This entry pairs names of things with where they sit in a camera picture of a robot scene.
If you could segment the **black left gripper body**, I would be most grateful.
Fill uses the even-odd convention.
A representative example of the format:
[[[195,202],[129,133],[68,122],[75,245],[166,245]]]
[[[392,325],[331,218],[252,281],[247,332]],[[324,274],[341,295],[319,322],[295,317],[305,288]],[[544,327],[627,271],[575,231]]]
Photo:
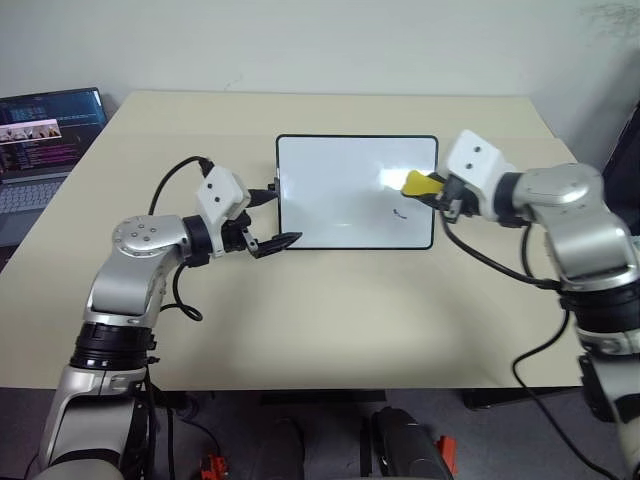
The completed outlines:
[[[224,222],[221,228],[221,238],[226,253],[243,250],[254,252],[256,250],[256,241],[249,232],[250,225],[251,218],[245,210],[237,218]]]

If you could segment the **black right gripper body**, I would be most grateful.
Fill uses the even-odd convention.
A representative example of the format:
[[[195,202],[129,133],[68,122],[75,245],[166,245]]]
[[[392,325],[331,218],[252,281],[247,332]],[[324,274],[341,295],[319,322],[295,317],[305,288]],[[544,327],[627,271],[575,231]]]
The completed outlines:
[[[441,186],[441,190],[438,193],[441,193],[451,201],[449,212],[439,211],[443,223],[455,224],[460,216],[474,217],[480,215],[477,196],[460,178],[456,176],[447,177],[446,184]]]

